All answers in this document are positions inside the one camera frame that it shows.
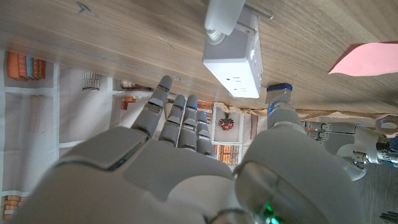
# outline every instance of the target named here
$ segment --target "floor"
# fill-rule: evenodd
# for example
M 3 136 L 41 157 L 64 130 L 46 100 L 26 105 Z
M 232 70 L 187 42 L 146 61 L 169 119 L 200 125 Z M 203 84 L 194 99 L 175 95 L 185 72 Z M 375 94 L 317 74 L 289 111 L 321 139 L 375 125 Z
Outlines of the floor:
M 69 67 L 242 108 L 264 108 L 266 87 L 293 85 L 296 108 L 398 111 L 398 74 L 327 75 L 352 44 L 398 40 L 397 0 L 251 0 L 274 11 L 259 23 L 264 74 L 259 99 L 234 99 L 202 64 L 204 0 L 4 1 L 0 48 Z
M 355 182 L 363 199 L 366 223 L 382 224 L 381 213 L 398 212 L 398 169 L 370 164 L 366 175 Z

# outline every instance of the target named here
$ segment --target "pink paper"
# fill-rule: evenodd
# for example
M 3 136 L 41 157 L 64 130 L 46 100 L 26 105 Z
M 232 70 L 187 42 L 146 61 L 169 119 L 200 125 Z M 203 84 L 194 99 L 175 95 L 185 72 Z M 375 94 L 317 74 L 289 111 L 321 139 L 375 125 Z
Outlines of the pink paper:
M 361 77 L 398 72 L 398 44 L 360 45 L 330 71 Z

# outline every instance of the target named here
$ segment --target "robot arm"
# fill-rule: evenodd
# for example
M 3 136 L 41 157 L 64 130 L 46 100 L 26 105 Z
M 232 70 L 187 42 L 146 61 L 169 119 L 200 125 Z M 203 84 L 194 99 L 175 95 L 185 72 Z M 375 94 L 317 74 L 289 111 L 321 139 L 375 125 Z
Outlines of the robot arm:
M 364 223 L 341 159 L 306 136 L 286 97 L 233 173 L 215 159 L 195 96 L 176 97 L 152 139 L 171 82 L 163 77 L 131 129 L 60 158 L 10 223 Z
M 320 123 L 304 121 L 307 134 L 317 140 L 328 152 L 345 159 L 345 169 L 353 180 L 362 178 L 367 163 L 388 163 L 398 167 L 398 138 L 388 139 L 379 131 L 353 123 Z

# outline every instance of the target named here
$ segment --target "wooden surface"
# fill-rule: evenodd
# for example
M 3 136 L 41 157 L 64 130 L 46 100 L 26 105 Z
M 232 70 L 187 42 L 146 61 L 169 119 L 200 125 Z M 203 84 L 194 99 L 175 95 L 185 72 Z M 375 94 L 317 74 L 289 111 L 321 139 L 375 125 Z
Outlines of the wooden surface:
M 366 168 L 366 175 L 354 182 L 363 200 L 366 224 L 383 224 L 381 213 L 398 212 L 398 169 L 376 164 Z
M 242 108 L 264 108 L 266 87 L 293 85 L 296 108 L 396 113 L 398 74 L 327 75 L 351 45 L 398 40 L 397 0 L 252 0 L 274 11 L 260 22 L 259 99 L 237 100 L 201 62 L 203 0 L 2 1 L 0 48 L 70 67 Z

